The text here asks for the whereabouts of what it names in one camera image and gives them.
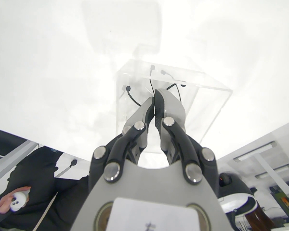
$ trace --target vr controller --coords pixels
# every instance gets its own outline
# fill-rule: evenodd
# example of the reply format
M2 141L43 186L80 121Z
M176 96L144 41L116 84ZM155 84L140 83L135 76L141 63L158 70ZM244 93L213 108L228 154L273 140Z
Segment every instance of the vr controller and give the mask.
M13 194L13 199L10 204L11 211L16 212L26 204L29 192L30 190L23 190Z

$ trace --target transparent plastic box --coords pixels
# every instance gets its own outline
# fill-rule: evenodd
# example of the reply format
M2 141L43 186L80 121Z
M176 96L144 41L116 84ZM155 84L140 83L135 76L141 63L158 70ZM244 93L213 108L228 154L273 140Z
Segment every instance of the transparent plastic box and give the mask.
M116 134L122 132L126 121L139 107L128 96L126 86L131 87L130 94L138 103L142 104L153 96L150 79L154 89L167 88L173 83L177 84L186 112L186 133L199 143L232 94L232 90L201 71L141 60L129 60L117 73ZM169 91L179 99L176 86L173 86ZM154 120L150 123L149 128L151 129L153 126ZM150 151L161 153L159 143L157 142Z

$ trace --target black cord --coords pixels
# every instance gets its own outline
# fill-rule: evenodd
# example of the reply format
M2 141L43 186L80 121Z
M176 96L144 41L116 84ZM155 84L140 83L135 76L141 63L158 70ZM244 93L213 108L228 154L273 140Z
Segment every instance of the black cord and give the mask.
M170 88L174 87L177 84L172 84L171 86L167 87L166 90L169 90Z
M176 87L177 87L177 89L178 89L178 94L179 94L180 102L182 103L182 101L181 101L181 95L180 95L180 91L179 91L179 88L178 88L178 86L177 86L177 85L176 85Z
M150 84L151 84L151 87L152 87L153 95L154 95L154 97L155 97L155 93L154 93L154 89L153 89L153 86L152 86L151 79L150 79Z
M136 105L138 105L138 106L141 107L141 105L140 105L140 104L131 96L131 94L129 93L130 90L131 90L131 87L130 87L130 86L127 86L127 87L126 87L126 91L127 91L128 96L131 98L131 100L132 100Z
M176 86L176 87L177 87L177 89L178 89L178 94L179 94L179 98L180 98L180 102L182 103L180 91L179 91L179 88L178 88L177 84L172 84L171 86L167 87L166 90L169 90L169 89L172 88L173 86Z

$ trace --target fluorescent light fixture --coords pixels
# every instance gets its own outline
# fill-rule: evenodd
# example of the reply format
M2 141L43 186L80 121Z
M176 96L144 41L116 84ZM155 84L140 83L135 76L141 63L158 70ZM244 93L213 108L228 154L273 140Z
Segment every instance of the fluorescent light fixture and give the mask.
M239 157L236 157L233 160L235 162L240 162L242 160L246 160L246 159L248 159L249 157L253 156L256 153L262 153L262 152L264 152L266 150L269 150L269 149L275 147L276 144L273 144L273 143L275 143L275 141L272 141L271 143L268 143L266 145L260 146L259 148L255 149L255 150L252 150L252 151L250 151L248 153L245 153L245 154L243 154L243 155L241 155Z
M281 167L277 167L277 168L274 168L273 170L276 172L276 173L280 173L282 171L285 171L285 170L288 170L289 169L289 164L286 164L286 165L283 165ZM262 174L259 174L259 175L256 175L255 177L257 179L263 179L265 177L268 177L270 176L267 172L264 172Z

